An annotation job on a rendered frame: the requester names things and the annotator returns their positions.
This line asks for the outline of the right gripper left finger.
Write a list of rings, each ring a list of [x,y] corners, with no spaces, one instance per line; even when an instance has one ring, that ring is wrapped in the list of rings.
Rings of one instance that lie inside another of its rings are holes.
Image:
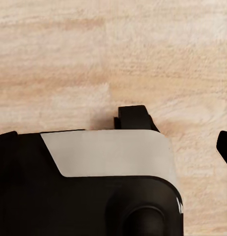
[[[0,134],[0,182],[21,149],[16,131]]]

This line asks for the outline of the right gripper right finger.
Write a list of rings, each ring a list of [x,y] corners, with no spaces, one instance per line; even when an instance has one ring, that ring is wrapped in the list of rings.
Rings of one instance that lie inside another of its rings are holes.
[[[227,163],[227,131],[220,131],[216,148]]]

